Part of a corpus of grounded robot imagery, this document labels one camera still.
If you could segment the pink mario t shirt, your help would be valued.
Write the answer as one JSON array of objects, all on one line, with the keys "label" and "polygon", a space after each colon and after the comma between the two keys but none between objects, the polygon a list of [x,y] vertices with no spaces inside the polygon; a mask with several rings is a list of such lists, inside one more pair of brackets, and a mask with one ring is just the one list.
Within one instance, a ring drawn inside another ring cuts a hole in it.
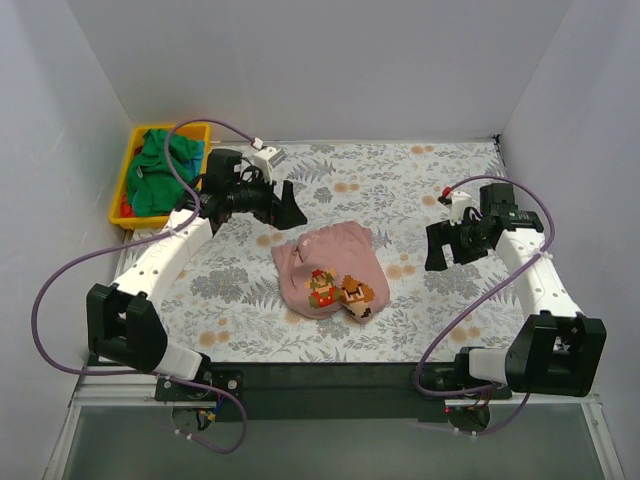
[{"label": "pink mario t shirt", "polygon": [[366,324],[390,301],[372,231],[347,221],[307,232],[271,249],[285,305],[322,320],[343,310]]}]

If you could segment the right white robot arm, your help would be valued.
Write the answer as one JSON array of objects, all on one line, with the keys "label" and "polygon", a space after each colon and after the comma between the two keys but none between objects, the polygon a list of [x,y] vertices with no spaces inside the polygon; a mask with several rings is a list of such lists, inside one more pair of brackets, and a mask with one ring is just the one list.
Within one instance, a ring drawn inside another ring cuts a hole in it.
[{"label": "right white robot arm", "polygon": [[462,312],[467,317],[507,286],[513,286],[524,323],[506,349],[464,347],[451,362],[416,366],[416,389],[433,397],[475,397],[506,387],[513,392],[584,397],[592,388],[607,332],[599,318],[586,316],[571,298],[553,264],[549,248],[555,225],[546,207],[525,211],[516,203],[515,182],[483,176],[480,203],[447,187],[439,202],[445,221],[426,228],[428,272],[447,269],[443,249],[453,261],[470,264],[495,252],[508,277]]}]

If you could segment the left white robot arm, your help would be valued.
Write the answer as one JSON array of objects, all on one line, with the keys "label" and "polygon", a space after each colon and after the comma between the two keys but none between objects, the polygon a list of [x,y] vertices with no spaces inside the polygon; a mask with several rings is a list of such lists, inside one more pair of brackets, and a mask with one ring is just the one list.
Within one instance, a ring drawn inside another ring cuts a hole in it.
[{"label": "left white robot arm", "polygon": [[[266,146],[250,157],[216,148],[206,171],[189,182],[153,242],[112,285],[95,285],[87,295],[91,353],[144,373],[178,378],[193,400],[205,398],[213,377],[207,356],[170,340],[160,307],[179,273],[235,213],[250,213],[263,224],[289,230],[306,224],[290,181],[279,184],[273,168],[282,149]],[[275,193],[280,186],[282,192]]]}]

